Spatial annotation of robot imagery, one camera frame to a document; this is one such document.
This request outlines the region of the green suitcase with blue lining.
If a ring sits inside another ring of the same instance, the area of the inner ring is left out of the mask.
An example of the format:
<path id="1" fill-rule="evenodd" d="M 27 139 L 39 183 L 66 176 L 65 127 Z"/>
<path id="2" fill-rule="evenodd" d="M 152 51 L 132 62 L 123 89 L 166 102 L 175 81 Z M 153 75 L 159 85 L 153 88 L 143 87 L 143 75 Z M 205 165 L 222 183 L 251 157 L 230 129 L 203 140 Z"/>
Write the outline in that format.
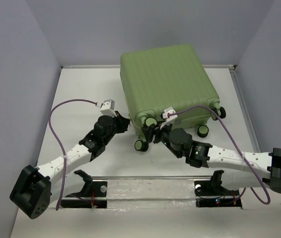
<path id="1" fill-rule="evenodd" d="M 173 128 L 196 128 L 209 133 L 209 119 L 224 119 L 220 97 L 190 44 L 123 53 L 120 78 L 131 123 L 138 139 L 134 148 L 145 152 L 149 142 L 145 122 L 162 121 L 164 110 L 179 112 Z"/>

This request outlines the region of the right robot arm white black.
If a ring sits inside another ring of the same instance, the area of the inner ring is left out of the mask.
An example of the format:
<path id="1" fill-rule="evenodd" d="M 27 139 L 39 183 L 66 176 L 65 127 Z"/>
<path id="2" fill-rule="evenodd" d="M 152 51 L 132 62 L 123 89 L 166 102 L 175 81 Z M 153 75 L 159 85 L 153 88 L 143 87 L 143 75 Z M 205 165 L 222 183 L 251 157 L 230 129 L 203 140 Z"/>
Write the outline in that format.
<path id="1" fill-rule="evenodd" d="M 281 148 L 264 153 L 241 152 L 193 140 L 184 129 L 173 129 L 171 125 L 145 125 L 141 130 L 147 142 L 162 143 L 188 165 L 215 169 L 210 179 L 214 194 L 261 186 L 281 194 Z"/>

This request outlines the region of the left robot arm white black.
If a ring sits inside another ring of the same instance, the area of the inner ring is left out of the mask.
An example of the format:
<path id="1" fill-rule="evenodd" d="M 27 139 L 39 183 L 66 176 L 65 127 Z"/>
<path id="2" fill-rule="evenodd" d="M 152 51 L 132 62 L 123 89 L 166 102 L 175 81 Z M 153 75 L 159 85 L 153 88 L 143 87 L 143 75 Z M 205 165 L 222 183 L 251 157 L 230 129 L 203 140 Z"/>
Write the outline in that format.
<path id="1" fill-rule="evenodd" d="M 128 130 L 130 119 L 115 111 L 116 116 L 100 116 L 94 128 L 72 149 L 48 163 L 23 168 L 10 193 L 10 200 L 30 219 L 45 212 L 52 198 L 64 196 L 65 176 L 87 164 L 104 151 L 116 134 Z"/>

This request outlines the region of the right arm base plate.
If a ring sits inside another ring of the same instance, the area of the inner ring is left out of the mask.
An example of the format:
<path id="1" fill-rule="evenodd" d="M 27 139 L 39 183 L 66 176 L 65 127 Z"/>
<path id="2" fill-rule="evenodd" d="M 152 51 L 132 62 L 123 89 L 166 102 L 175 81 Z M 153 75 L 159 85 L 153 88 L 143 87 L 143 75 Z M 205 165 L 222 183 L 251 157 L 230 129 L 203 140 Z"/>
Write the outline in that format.
<path id="1" fill-rule="evenodd" d="M 194 182 L 194 193 L 197 208 L 219 208 L 238 207 L 242 208 L 238 190 L 215 191 L 211 188 L 209 180 L 196 180 Z"/>

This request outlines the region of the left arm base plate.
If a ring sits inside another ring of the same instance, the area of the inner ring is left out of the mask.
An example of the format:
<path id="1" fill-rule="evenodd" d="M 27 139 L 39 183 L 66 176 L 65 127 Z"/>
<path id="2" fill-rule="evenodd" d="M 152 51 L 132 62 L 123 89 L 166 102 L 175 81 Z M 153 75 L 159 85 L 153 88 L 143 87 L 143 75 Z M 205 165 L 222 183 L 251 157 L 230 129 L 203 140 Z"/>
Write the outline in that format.
<path id="1" fill-rule="evenodd" d="M 94 180 L 85 183 L 81 190 L 65 196 L 61 208 L 105 209 L 107 208 L 107 187 L 105 180 Z"/>

